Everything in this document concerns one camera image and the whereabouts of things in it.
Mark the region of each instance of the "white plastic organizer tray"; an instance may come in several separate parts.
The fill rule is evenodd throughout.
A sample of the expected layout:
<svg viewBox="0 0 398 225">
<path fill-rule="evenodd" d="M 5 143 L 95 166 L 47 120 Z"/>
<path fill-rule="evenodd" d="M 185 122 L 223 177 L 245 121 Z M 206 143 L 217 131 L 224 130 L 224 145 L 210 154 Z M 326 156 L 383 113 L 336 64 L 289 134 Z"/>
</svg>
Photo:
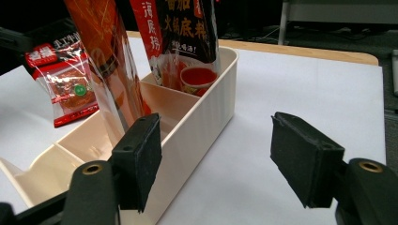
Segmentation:
<svg viewBox="0 0 398 225">
<path fill-rule="evenodd" d="M 202 96 L 157 86 L 149 74 L 141 80 L 143 97 L 161 116 L 162 160 L 144 213 L 121 211 L 123 224 L 156 224 L 173 198 L 234 114 L 237 81 L 235 50 L 220 47 L 222 75 Z M 106 160 L 112 152 L 99 112 L 42 152 L 27 171 L 0 158 L 0 168 L 29 207 L 69 188 L 83 163 Z"/>
</svg>

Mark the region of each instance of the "hot pot seasoning package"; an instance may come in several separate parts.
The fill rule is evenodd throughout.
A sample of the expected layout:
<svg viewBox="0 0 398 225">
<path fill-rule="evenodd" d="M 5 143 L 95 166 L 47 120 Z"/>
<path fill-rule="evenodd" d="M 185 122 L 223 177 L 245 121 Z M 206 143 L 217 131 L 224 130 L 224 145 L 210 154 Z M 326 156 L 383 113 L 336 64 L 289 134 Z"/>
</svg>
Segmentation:
<svg viewBox="0 0 398 225">
<path fill-rule="evenodd" d="M 89 55 L 100 113 L 115 146 L 138 118 L 149 114 L 126 29 L 115 0 L 64 0 Z"/>
<path fill-rule="evenodd" d="M 130 0 L 159 85 L 202 96 L 220 73 L 212 0 Z"/>
</svg>

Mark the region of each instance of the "wooden table edge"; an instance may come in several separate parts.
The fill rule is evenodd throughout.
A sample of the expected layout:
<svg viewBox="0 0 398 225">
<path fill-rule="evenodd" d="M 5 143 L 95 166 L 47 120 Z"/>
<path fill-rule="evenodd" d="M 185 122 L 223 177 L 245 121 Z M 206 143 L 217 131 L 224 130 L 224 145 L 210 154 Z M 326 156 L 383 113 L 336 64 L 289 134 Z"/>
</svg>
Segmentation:
<svg viewBox="0 0 398 225">
<path fill-rule="evenodd" d="M 131 38 L 141 37 L 140 33 L 137 31 L 127 31 L 127 34 Z M 233 49 L 258 51 L 264 53 L 281 53 L 281 54 L 289 54 L 295 56 L 304 56 L 304 57 L 378 66 L 378 59 L 375 56 L 369 53 L 362 53 L 362 52 L 322 50 L 322 49 L 302 48 L 302 47 L 285 46 L 285 45 L 253 43 L 247 41 L 236 41 L 228 39 L 219 39 L 219 45 L 230 47 Z"/>
</svg>

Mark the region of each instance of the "red packet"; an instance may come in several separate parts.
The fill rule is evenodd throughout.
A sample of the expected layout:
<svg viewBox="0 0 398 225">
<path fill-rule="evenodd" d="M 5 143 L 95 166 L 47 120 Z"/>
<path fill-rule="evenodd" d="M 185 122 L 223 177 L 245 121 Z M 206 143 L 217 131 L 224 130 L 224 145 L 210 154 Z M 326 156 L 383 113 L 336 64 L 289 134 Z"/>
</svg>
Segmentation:
<svg viewBox="0 0 398 225">
<path fill-rule="evenodd" d="M 49 94 L 58 128 L 99 109 L 91 87 L 88 57 L 70 18 L 30 35 L 41 42 L 23 55 L 23 65 Z"/>
<path fill-rule="evenodd" d="M 89 55 L 100 113 L 115 146 L 150 109 L 141 96 L 131 48 L 115 0 L 64 0 Z"/>
<path fill-rule="evenodd" d="M 130 0 L 130 4 L 157 83 L 202 96 L 220 73 L 213 2 Z"/>
</svg>

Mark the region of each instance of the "red plastic bag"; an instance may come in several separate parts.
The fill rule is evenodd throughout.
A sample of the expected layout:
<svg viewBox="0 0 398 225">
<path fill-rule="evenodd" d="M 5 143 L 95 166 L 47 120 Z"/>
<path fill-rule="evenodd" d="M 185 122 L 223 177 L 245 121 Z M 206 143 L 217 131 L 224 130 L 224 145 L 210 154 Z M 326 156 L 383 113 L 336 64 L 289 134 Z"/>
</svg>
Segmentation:
<svg viewBox="0 0 398 225">
<path fill-rule="evenodd" d="M 53 22 L 29 35 L 41 44 L 23 54 L 23 65 L 49 94 L 54 127 L 96 112 L 87 55 L 72 20 Z"/>
</svg>

